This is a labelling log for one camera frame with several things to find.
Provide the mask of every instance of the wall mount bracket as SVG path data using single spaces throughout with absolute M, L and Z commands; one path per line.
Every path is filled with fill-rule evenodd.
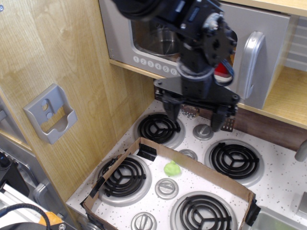
M 44 132 L 41 125 L 55 115 L 61 107 L 65 115 L 47 132 Z M 78 120 L 76 112 L 68 103 L 64 90 L 56 84 L 49 86 L 26 105 L 24 112 L 38 137 L 50 144 L 54 144 Z

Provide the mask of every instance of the number button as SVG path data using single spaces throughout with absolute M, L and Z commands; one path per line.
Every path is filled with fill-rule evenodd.
M 177 75 L 178 74 L 177 69 L 171 68 L 171 74 Z
M 154 67 L 154 63 L 152 61 L 148 61 L 147 65 L 151 68 Z
M 140 62 L 140 59 L 139 59 L 138 56 L 134 56 L 134 57 L 133 57 L 133 60 L 134 60 L 136 63 L 139 63 L 139 62 Z
M 141 64 L 142 64 L 142 65 L 146 65 L 146 64 L 147 64 L 147 61 L 146 61 L 145 59 L 141 58 Z
M 158 70 L 162 69 L 162 66 L 161 66 L 159 63 L 155 63 L 154 66 L 155 66 L 155 68 L 158 69 Z
M 168 72 L 169 72 L 169 67 L 163 66 L 163 71 L 166 72 L 166 73 L 168 73 Z

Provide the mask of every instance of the toy stove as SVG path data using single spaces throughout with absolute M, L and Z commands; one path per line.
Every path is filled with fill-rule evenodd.
M 209 123 L 184 113 L 174 123 L 155 100 L 67 205 L 86 218 L 80 203 L 99 176 L 138 137 L 145 137 L 228 175 L 256 194 L 258 206 L 307 226 L 307 220 L 295 214 L 307 191 L 306 163 L 296 162 L 291 150 L 237 130 L 213 133 Z M 167 163 L 169 159 L 161 156 L 154 161 L 137 153 L 127 157 L 100 189 L 95 214 L 119 230 L 238 229 L 247 209 L 245 201 L 186 169 L 168 177 L 163 171 Z

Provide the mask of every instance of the microwave window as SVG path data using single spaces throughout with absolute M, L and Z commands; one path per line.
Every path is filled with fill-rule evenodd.
M 142 52 L 176 61 L 179 44 L 175 32 L 155 22 L 131 22 L 134 46 Z

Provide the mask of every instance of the wooden shelf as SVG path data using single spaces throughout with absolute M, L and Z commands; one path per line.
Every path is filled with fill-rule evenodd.
M 112 59 L 110 59 L 110 63 L 154 79 L 163 78 L 160 75 Z M 241 103 L 239 107 L 307 129 L 307 72 L 284 67 L 263 109 L 256 109 Z
M 305 0 L 223 0 L 223 1 L 307 17 L 307 1 Z

